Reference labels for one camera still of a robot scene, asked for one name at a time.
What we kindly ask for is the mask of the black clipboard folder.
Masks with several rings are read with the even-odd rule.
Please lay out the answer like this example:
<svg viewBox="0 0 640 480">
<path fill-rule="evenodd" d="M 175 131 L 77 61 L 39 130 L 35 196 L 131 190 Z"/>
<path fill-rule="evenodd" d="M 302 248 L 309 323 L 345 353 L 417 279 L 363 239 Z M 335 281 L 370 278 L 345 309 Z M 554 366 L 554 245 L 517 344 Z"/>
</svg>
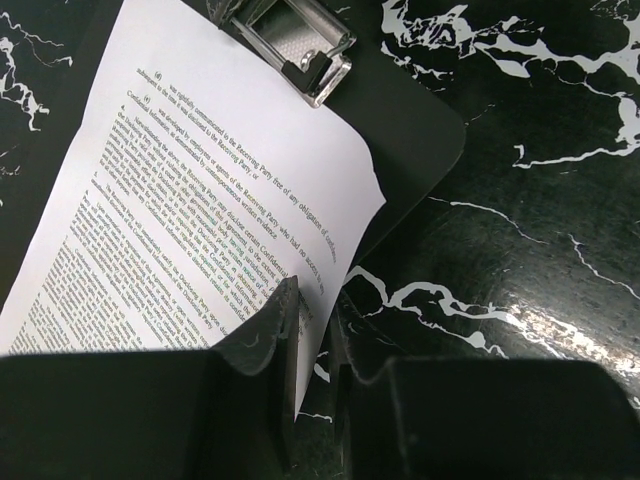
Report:
<svg viewBox="0 0 640 480">
<path fill-rule="evenodd" d="M 207 31 L 220 26 L 235 46 L 246 45 L 237 20 L 275 51 L 309 41 L 328 52 L 340 41 L 353 66 L 332 90 L 327 106 L 354 127 L 373 155 L 386 203 L 367 228 L 354 260 L 361 262 L 444 178 L 465 144 L 461 117 L 417 83 L 382 51 L 379 1 L 191 1 Z"/>
</svg>

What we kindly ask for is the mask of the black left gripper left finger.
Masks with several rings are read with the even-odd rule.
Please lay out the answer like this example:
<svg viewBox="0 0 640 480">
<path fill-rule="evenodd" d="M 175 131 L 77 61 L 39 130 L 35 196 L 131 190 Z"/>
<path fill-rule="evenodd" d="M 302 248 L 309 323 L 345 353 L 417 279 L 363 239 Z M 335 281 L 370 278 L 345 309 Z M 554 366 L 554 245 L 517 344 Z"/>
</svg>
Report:
<svg viewBox="0 0 640 480">
<path fill-rule="evenodd" d="M 5 479 L 278 479 L 290 469 L 299 289 L 204 350 L 1 361 Z"/>
</svg>

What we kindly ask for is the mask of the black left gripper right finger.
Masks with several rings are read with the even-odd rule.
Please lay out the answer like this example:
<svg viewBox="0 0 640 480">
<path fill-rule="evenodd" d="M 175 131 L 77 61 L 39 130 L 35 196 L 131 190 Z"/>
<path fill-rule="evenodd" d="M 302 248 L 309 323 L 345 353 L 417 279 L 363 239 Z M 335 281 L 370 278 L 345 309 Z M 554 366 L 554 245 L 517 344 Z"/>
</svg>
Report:
<svg viewBox="0 0 640 480">
<path fill-rule="evenodd" d="M 350 479 L 635 479 L 639 420 L 600 365 L 402 355 L 329 323 L 334 432 Z"/>
</svg>

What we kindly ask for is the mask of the printed paper sheet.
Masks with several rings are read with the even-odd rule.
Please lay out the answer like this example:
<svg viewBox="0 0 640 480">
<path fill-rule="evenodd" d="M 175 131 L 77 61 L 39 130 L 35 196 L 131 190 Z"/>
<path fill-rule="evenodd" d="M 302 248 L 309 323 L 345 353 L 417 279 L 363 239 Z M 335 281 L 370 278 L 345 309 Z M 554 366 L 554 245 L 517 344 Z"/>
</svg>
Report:
<svg viewBox="0 0 640 480">
<path fill-rule="evenodd" d="M 1 313 L 3 354 L 221 341 L 300 289 L 302 401 L 385 199 L 364 139 L 180 1 L 126 1 Z"/>
</svg>

